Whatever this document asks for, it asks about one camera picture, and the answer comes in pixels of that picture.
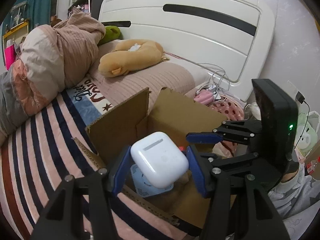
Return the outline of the white earbuds case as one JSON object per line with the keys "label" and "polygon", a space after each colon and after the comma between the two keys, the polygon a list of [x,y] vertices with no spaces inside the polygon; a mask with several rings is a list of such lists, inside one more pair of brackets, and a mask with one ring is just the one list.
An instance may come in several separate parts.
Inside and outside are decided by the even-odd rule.
{"label": "white earbuds case", "polygon": [[163,189],[189,169],[184,153],[164,132],[154,132],[135,142],[131,157],[152,186]]}

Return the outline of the light blue round device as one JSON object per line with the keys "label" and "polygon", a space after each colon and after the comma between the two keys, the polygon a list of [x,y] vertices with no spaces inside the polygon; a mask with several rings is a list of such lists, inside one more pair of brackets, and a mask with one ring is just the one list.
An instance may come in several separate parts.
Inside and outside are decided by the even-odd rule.
{"label": "light blue round device", "polygon": [[171,191],[174,188],[173,184],[170,184],[169,186],[167,186],[163,189],[158,189],[158,188],[152,186],[151,183],[144,176],[144,174],[142,174],[141,170],[139,169],[139,167],[136,164],[133,164],[130,167],[130,171],[131,171],[131,177],[133,180],[133,184],[136,189],[136,193],[142,198],[147,198],[147,197],[163,194],[163,193]]}

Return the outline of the green white plush doll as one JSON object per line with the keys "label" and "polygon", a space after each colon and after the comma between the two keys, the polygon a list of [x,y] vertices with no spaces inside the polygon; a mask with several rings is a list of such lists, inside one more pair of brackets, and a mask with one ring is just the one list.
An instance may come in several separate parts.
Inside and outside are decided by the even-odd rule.
{"label": "green white plush doll", "polygon": [[311,111],[309,114],[301,112],[298,116],[296,142],[303,157],[306,157],[318,141],[319,113]]}

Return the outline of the polka dot pink sheet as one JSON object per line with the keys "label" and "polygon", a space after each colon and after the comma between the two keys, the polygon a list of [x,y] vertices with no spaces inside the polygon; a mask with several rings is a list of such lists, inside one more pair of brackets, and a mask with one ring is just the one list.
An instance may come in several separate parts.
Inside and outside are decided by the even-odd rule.
{"label": "polka dot pink sheet", "polygon": [[[226,97],[225,100],[212,103],[209,105],[213,110],[225,115],[228,121],[242,121],[244,120],[244,109],[238,105],[234,100]],[[222,157],[231,158],[236,152],[237,144],[234,142],[223,141],[217,143],[212,152]]]}

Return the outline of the pink pouch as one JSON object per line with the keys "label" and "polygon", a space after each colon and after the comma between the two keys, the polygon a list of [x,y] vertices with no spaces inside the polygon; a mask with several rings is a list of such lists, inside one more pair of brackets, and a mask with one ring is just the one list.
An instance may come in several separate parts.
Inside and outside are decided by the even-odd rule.
{"label": "pink pouch", "polygon": [[210,105],[215,100],[215,96],[212,92],[208,90],[201,90],[197,95],[194,97],[194,101],[201,103],[203,105]]}

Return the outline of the grey star-print clothing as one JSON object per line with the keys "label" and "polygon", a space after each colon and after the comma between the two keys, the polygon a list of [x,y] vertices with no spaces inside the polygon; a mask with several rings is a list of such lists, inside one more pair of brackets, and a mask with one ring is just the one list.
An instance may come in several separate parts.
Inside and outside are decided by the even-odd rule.
{"label": "grey star-print clothing", "polygon": [[319,208],[319,181],[306,175],[301,164],[293,178],[279,183],[268,196],[281,218],[287,219],[310,207]]}

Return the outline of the pink ribbed pillow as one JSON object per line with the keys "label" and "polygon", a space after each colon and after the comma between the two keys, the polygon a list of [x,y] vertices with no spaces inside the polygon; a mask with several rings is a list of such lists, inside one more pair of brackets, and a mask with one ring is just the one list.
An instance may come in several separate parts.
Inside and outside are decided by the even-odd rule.
{"label": "pink ribbed pillow", "polygon": [[100,58],[114,50],[119,42],[120,40],[114,40],[99,46],[98,57],[88,71],[93,83],[112,106],[116,106],[141,90],[149,88],[149,109],[152,109],[163,87],[192,97],[197,88],[210,80],[210,75],[205,69],[175,57],[144,70],[131,72],[124,76],[106,78],[98,70]]}

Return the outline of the striped pink navy blanket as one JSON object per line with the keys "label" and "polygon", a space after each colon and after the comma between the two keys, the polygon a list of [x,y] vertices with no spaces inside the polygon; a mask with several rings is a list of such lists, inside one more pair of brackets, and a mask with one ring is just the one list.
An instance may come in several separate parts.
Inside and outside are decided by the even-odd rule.
{"label": "striped pink navy blanket", "polygon": [[[98,169],[85,128],[112,108],[90,77],[64,90],[22,124],[1,148],[1,221],[10,239],[29,239],[41,211],[65,176]],[[121,239],[194,239],[200,229],[165,217],[129,192],[111,200]]]}

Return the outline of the tan plush toy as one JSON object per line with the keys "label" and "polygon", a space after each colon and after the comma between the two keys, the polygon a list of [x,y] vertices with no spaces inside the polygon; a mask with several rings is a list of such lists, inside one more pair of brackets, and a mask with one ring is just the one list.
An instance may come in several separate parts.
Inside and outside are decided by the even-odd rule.
{"label": "tan plush toy", "polygon": [[152,40],[123,40],[100,58],[98,70],[104,77],[117,77],[168,61],[163,47]]}

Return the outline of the white bed headboard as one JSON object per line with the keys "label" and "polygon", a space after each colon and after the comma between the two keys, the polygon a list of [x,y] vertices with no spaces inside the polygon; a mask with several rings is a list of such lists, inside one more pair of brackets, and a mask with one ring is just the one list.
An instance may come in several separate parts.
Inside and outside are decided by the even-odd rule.
{"label": "white bed headboard", "polygon": [[202,64],[240,100],[265,64],[276,25],[262,0],[103,0],[99,20],[123,38],[149,39]]}

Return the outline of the green plush toy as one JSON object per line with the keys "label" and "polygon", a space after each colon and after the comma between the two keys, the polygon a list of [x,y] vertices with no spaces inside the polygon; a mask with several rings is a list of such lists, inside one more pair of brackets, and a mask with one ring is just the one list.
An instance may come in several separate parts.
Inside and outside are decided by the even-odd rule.
{"label": "green plush toy", "polygon": [[99,41],[98,46],[114,41],[121,35],[120,29],[114,25],[106,26],[105,30],[105,36]]}

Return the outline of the rolled pink grey duvet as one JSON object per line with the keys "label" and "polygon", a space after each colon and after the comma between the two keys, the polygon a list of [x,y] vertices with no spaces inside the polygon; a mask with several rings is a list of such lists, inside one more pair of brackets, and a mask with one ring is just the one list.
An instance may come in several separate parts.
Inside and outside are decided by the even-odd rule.
{"label": "rolled pink grey duvet", "polygon": [[102,23],[77,8],[54,27],[39,25],[25,38],[20,57],[1,74],[1,133],[13,133],[66,88],[77,85],[98,55]]}

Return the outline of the bright pink box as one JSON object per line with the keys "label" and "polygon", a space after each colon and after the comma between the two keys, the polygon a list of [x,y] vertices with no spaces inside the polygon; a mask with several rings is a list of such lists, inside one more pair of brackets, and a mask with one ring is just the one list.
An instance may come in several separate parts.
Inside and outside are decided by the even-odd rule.
{"label": "bright pink box", "polygon": [[7,70],[9,70],[10,66],[15,62],[15,59],[16,59],[15,46],[10,45],[7,48],[5,48],[4,56],[5,56],[5,67]]}

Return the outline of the glass display case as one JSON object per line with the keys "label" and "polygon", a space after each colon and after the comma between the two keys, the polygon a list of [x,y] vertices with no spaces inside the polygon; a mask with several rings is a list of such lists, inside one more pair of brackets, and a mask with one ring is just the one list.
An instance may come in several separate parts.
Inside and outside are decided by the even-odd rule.
{"label": "glass display case", "polygon": [[28,1],[23,1],[13,6],[10,11],[10,28],[15,28],[25,21]]}

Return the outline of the teal curtain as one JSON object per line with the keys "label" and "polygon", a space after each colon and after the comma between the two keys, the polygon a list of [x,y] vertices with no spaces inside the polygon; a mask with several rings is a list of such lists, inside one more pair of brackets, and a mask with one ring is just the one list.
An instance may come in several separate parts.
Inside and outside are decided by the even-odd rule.
{"label": "teal curtain", "polygon": [[15,3],[9,7],[9,12],[5,16],[2,22],[2,33],[5,33],[6,26],[11,24],[10,11],[13,6],[27,1],[25,7],[25,13],[21,16],[29,20],[29,30],[33,30],[35,25],[43,25],[50,23],[50,9],[51,9],[51,0],[16,0]]}

